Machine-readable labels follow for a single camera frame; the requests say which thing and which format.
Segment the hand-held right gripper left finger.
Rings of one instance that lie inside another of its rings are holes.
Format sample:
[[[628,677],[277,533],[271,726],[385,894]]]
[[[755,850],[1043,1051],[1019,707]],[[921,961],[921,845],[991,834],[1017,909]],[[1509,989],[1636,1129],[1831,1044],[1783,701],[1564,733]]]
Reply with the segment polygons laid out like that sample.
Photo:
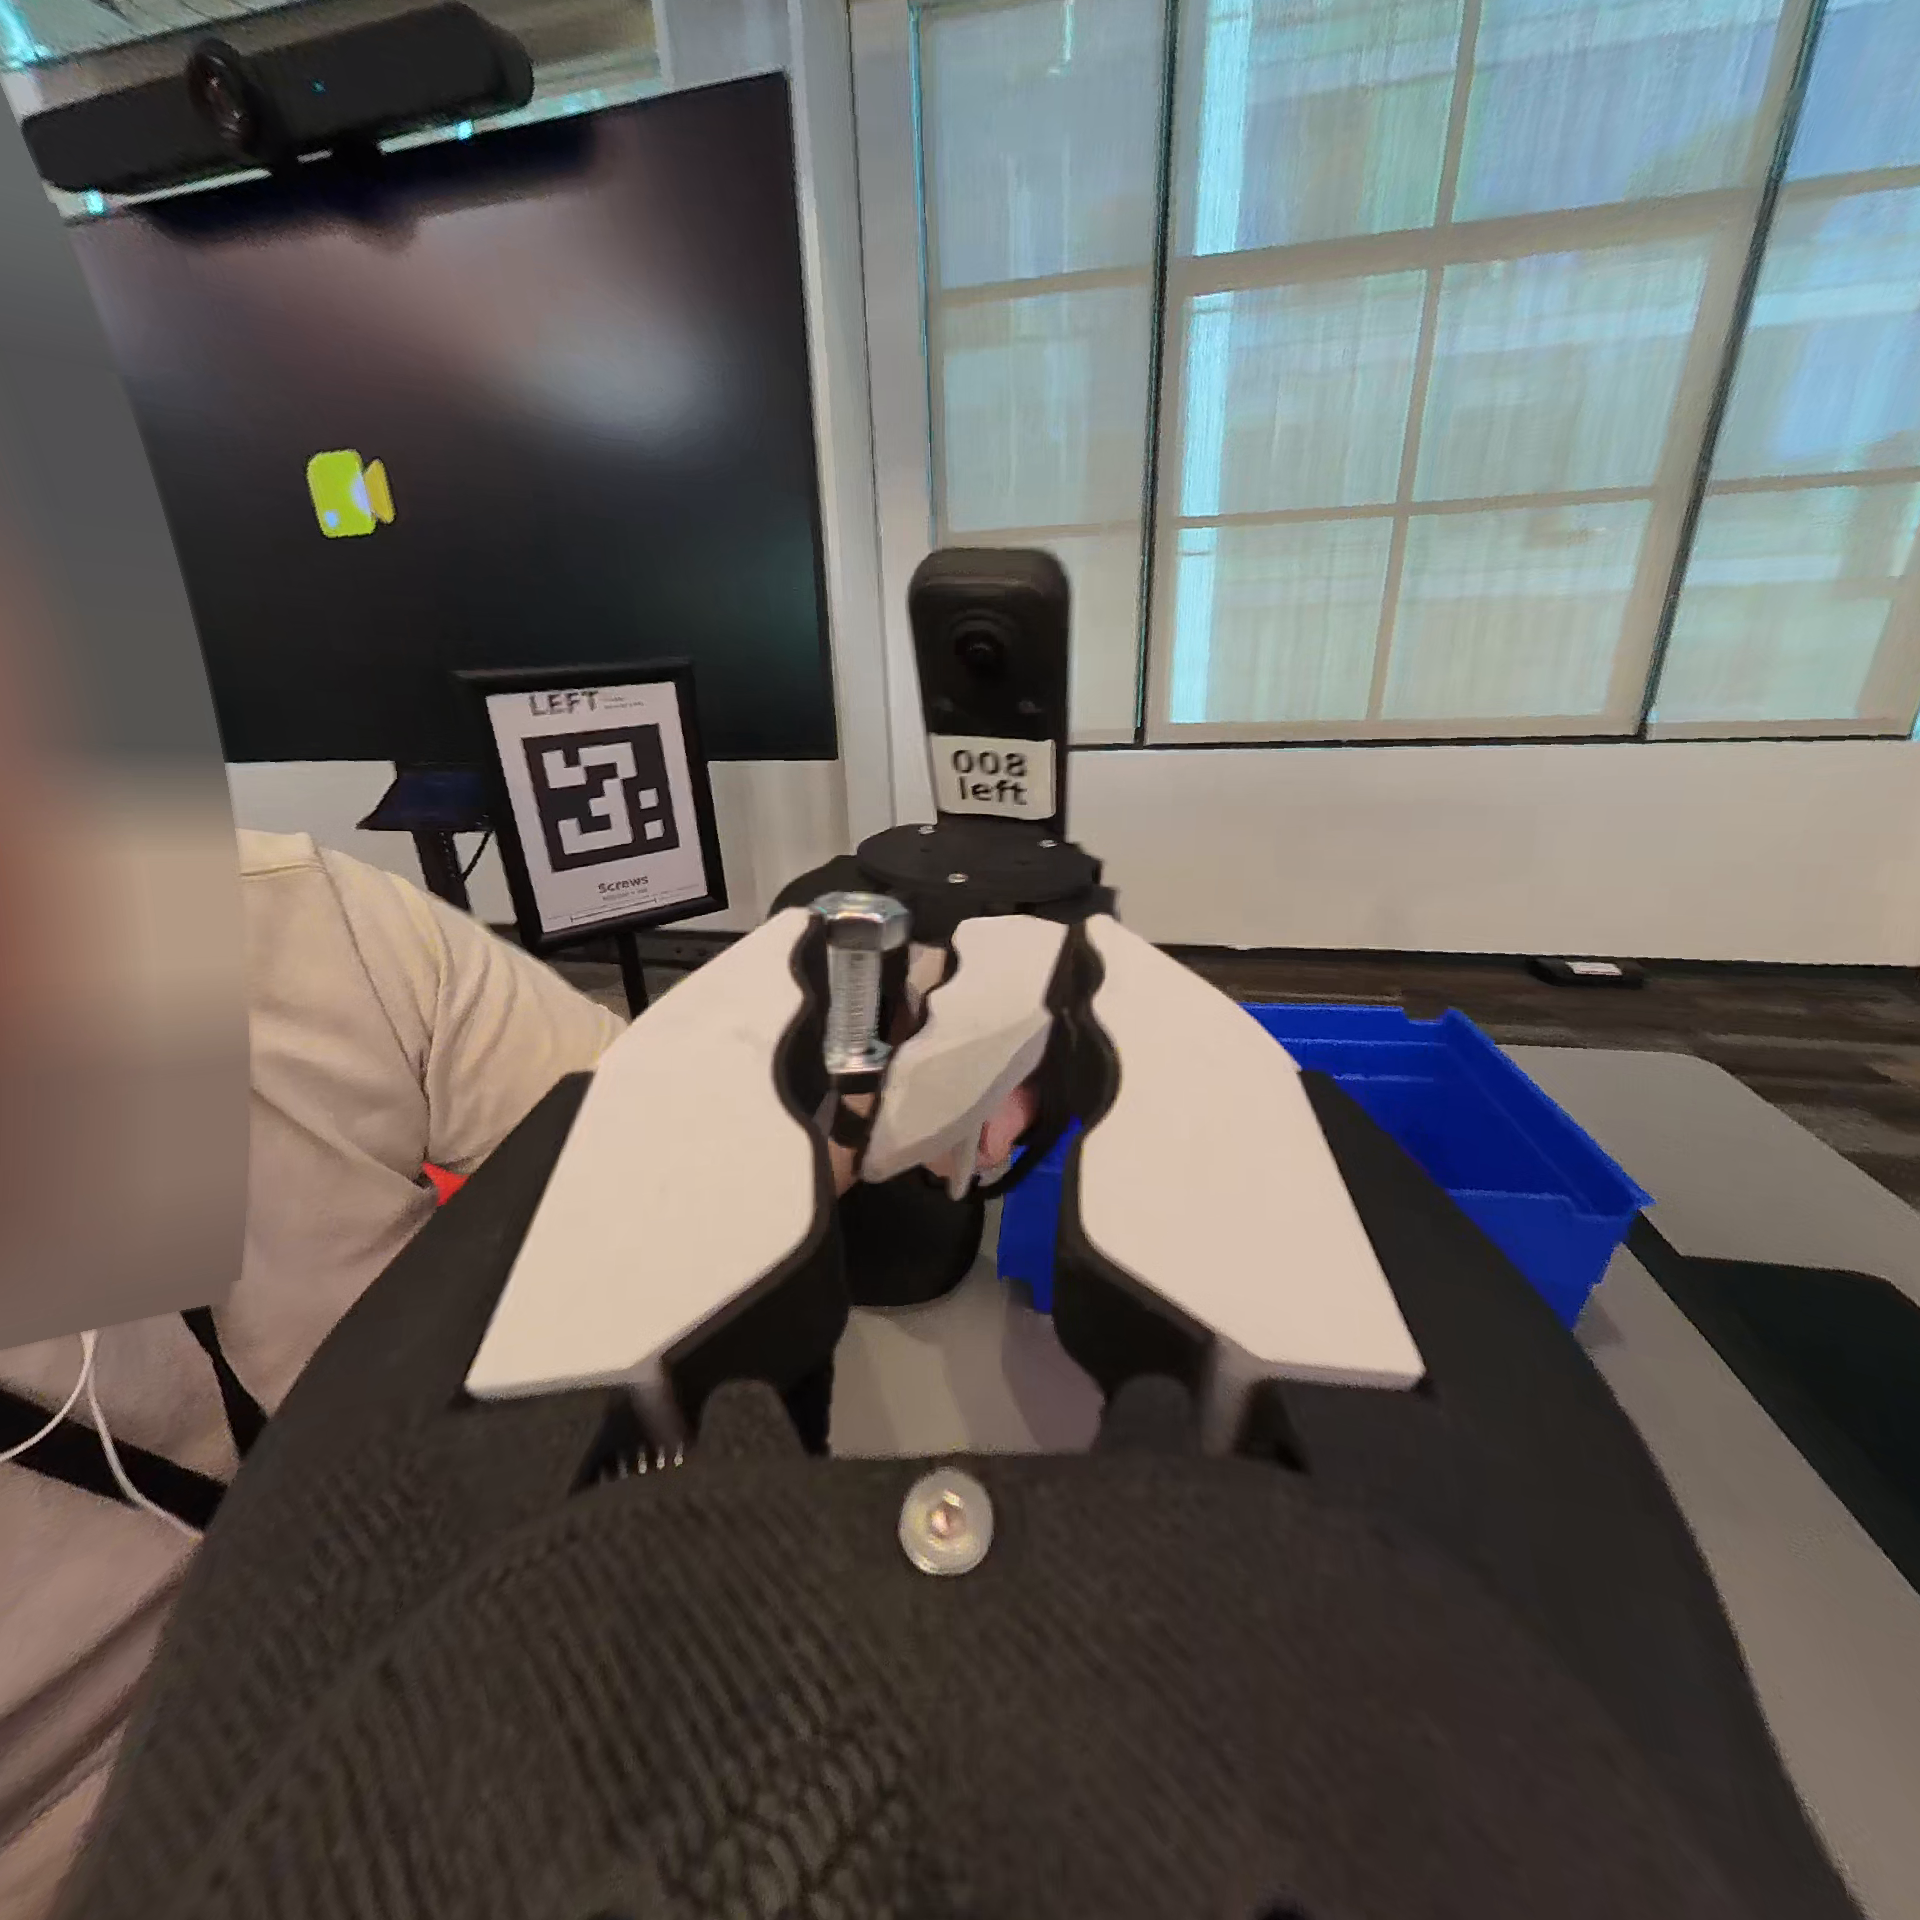
[[[466,1395],[705,1403],[811,1384],[842,1338],[818,917],[792,906],[592,1070]]]

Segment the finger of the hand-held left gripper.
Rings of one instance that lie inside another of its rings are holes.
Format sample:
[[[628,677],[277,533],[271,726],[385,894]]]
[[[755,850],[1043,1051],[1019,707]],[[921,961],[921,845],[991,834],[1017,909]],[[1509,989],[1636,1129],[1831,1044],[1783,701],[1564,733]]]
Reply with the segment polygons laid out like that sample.
[[[1034,917],[965,918],[945,946],[909,942],[905,1009],[920,1025],[881,1082],[863,1182],[927,1168],[954,1197],[985,1192],[977,1137],[1011,1089],[1034,1083],[1040,1097],[1065,944],[1065,924]]]

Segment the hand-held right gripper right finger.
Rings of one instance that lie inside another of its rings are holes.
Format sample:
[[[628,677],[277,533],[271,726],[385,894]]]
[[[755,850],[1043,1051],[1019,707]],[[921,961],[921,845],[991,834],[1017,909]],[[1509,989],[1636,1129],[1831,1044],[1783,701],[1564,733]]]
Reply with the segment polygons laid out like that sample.
[[[1119,1389],[1410,1389],[1420,1347],[1304,1070],[1226,992],[1112,917],[1087,926],[1093,1093],[1064,1177],[1051,1322]]]

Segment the silver hex bolt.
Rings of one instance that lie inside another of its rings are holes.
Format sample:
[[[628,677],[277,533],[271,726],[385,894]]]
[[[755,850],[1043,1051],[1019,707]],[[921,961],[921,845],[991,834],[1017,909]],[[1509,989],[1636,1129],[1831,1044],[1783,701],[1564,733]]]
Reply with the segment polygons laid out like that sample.
[[[831,946],[826,982],[823,1070],[834,1083],[875,1077],[892,1057],[892,1044],[883,1036],[884,956]]]

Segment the blue plastic bin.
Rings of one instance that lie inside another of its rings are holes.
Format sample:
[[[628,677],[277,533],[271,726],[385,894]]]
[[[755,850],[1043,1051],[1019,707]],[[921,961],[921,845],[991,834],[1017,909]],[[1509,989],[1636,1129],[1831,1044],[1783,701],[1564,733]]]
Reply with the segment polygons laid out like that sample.
[[[1466,1016],[1395,1006],[1244,1009],[1308,1097],[1426,1374],[1483,1325],[1573,1328],[1643,1188]],[[1051,1313],[1068,1133],[1004,1204],[1000,1270]]]

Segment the black elbow rest pad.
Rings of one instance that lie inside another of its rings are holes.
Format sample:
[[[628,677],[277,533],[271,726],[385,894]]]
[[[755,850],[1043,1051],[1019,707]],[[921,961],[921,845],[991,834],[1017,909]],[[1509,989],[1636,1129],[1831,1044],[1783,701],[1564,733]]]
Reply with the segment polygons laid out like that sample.
[[[956,1290],[979,1254],[988,1204],[912,1168],[884,1185],[852,1185],[837,1201],[852,1307],[904,1309]]]

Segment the black framed marker sign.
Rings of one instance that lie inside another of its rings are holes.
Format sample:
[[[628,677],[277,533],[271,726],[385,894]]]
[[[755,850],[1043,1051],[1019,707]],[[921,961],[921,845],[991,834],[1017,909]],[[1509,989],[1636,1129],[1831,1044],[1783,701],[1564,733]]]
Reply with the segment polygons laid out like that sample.
[[[469,668],[450,682],[521,946],[612,942],[640,1017],[637,937],[729,906],[692,661]]]

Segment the large grid window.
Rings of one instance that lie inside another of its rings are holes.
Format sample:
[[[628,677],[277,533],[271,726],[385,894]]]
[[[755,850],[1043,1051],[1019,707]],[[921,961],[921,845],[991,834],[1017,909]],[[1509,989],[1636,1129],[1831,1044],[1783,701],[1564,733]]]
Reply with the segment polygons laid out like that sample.
[[[928,531],[1103,748],[1915,731],[1915,4],[905,4]]]

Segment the black webcam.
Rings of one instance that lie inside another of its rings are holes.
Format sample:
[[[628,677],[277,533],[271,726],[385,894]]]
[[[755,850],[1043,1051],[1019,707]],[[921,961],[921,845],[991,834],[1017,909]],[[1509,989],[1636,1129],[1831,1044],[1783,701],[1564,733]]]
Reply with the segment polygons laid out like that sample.
[[[177,74],[32,113],[20,134],[47,185],[125,196],[514,113],[535,84],[472,4],[418,4],[255,53],[203,36]]]

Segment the black wall screen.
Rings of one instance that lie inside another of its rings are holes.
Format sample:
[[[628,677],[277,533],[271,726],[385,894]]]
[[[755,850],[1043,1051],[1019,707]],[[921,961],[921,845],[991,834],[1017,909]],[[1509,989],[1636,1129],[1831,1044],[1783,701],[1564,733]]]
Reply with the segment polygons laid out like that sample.
[[[472,669],[692,662],[837,757],[787,74],[71,224],[225,757],[458,763]]]

